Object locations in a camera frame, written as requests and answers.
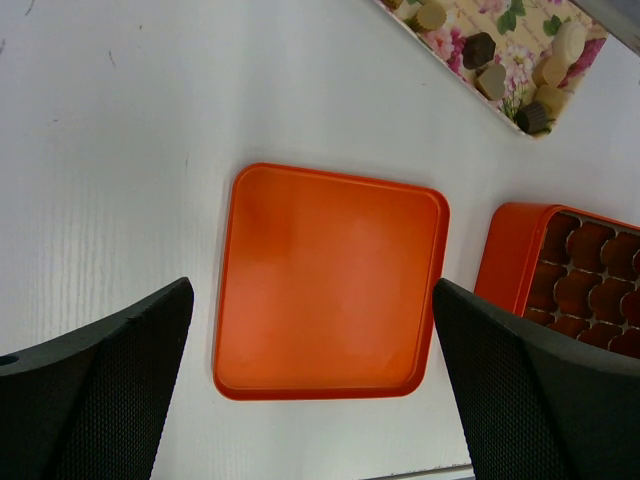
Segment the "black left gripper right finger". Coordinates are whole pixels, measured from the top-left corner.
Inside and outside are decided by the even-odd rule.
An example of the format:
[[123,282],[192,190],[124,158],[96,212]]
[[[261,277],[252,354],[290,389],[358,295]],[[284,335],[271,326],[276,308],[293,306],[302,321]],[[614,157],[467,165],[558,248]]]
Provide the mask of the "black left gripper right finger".
[[639,362],[440,279],[439,342],[478,479],[636,479]]

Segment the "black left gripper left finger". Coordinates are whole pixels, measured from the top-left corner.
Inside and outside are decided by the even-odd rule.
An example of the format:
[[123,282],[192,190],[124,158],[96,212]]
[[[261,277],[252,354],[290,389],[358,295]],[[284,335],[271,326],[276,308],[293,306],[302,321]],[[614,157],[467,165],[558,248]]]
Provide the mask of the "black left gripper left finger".
[[194,304],[180,278],[1,358],[4,479],[148,479]]

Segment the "orange chocolate box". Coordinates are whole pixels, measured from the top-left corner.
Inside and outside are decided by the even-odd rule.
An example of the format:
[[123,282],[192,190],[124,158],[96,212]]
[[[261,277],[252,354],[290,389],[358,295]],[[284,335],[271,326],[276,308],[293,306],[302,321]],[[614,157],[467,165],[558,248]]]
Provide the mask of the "orange chocolate box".
[[639,229],[559,204],[494,213],[474,292],[531,322],[639,355]]

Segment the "dark chocolate cup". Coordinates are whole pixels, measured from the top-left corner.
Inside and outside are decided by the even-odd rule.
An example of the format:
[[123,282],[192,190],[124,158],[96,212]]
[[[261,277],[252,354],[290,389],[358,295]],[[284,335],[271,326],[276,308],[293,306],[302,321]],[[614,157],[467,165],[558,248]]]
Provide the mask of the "dark chocolate cup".
[[514,117],[516,125],[528,135],[536,135],[548,130],[549,116],[545,106],[533,101],[522,107]]

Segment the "beige chocolate piece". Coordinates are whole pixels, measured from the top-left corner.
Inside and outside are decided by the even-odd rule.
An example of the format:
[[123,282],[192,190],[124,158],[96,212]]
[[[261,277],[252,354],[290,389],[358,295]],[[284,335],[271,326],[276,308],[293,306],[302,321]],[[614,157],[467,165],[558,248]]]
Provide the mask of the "beige chocolate piece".
[[498,101],[505,93],[506,69],[493,64],[482,70],[475,79],[476,88],[490,101]]

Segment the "dark chocolate piece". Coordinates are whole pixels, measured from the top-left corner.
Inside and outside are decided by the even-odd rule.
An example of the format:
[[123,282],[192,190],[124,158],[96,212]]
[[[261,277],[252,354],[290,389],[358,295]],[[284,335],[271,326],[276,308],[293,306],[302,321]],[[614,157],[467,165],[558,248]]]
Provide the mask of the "dark chocolate piece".
[[487,32],[479,32],[466,38],[462,49],[463,66],[476,70],[493,60],[496,43]]

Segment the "white chocolate piece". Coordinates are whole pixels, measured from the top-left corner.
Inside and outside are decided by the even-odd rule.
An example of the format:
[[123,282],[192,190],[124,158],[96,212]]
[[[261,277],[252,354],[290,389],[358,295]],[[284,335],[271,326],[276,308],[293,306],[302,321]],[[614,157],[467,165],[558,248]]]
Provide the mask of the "white chocolate piece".
[[552,42],[552,52],[565,65],[576,63],[581,57],[586,43],[587,29],[578,21],[563,23]]

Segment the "orange box lid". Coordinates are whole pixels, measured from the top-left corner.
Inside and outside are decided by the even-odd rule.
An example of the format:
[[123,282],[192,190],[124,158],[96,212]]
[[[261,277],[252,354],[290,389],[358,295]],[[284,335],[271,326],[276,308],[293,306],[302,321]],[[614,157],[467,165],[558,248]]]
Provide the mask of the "orange box lid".
[[400,397],[421,383],[450,208],[438,191],[256,163],[229,202],[213,380],[237,401]]

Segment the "floral tray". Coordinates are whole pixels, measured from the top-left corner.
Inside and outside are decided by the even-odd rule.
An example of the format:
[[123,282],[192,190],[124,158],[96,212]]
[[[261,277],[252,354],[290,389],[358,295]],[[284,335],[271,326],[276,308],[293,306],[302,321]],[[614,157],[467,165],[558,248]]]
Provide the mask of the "floral tray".
[[[532,138],[545,136],[556,126],[608,38],[604,27],[571,1],[381,1],[378,5],[514,129]],[[580,22],[587,36],[581,57],[567,66],[553,55],[552,42],[559,27],[569,21]],[[466,38],[479,32],[487,32],[495,41],[494,58],[468,70],[462,49]],[[506,69],[505,93],[498,101],[488,100],[475,85],[476,76],[493,64]],[[514,117],[533,101],[545,106],[550,122],[547,131],[528,135]]]

